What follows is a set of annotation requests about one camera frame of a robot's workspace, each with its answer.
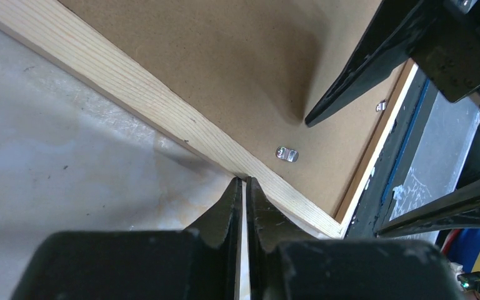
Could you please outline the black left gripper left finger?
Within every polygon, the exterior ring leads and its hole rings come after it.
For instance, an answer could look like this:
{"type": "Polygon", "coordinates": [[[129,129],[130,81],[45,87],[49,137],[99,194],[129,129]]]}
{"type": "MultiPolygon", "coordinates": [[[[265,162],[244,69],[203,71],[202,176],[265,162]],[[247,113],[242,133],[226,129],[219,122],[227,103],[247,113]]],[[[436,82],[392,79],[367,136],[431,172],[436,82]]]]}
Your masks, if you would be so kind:
{"type": "Polygon", "coordinates": [[[187,228],[61,231],[36,249],[13,299],[237,299],[242,181],[187,228]]]}

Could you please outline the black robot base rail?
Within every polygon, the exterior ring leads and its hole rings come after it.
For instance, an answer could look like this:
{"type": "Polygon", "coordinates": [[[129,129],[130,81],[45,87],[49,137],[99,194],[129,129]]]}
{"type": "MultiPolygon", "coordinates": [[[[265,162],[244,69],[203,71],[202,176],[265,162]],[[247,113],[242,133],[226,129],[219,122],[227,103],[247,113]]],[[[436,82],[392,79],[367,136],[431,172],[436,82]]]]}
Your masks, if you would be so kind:
{"type": "Polygon", "coordinates": [[[388,221],[480,179],[480,109],[455,104],[417,71],[346,231],[372,238],[388,221]]]}

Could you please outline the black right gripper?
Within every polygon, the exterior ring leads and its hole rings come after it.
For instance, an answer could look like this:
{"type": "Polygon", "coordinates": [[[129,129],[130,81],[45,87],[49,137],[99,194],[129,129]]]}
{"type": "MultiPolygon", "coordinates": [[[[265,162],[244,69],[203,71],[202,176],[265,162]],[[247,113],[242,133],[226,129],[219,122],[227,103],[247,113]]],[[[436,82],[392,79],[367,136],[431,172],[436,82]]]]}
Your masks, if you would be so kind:
{"type": "Polygon", "coordinates": [[[480,1],[382,1],[337,79],[304,119],[311,128],[413,59],[450,103],[480,109],[480,1]]]}

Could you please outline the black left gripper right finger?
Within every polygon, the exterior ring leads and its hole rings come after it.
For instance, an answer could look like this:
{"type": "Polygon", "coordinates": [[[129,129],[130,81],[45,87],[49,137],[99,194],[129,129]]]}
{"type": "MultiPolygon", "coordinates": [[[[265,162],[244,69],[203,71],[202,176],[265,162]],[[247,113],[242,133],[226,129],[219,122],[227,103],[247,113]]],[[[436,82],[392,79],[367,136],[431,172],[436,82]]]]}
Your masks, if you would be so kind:
{"type": "Polygon", "coordinates": [[[463,299],[449,263],[425,241],[316,239],[247,179],[252,299],[463,299]]]}

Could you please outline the brown cardboard backing board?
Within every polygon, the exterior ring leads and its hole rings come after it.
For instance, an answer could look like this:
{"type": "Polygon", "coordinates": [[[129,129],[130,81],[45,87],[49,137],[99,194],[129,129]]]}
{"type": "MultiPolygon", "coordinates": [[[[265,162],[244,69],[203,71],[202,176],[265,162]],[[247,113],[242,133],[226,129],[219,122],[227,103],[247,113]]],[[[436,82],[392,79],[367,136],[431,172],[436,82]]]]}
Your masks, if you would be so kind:
{"type": "Polygon", "coordinates": [[[320,122],[304,118],[378,1],[65,1],[297,191],[335,216],[400,70],[320,122]],[[296,162],[276,157],[284,146],[296,162]]]}

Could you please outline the light wooden picture frame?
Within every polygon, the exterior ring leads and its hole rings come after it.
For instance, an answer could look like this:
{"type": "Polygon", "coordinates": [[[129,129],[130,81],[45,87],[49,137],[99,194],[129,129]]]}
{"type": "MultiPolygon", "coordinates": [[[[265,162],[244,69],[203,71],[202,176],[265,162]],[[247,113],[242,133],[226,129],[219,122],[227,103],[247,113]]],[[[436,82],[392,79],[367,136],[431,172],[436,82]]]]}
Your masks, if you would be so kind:
{"type": "Polygon", "coordinates": [[[405,61],[335,216],[297,191],[65,1],[0,1],[0,30],[51,60],[188,149],[240,177],[258,178],[273,203],[330,238],[341,238],[417,71],[405,61]]]}

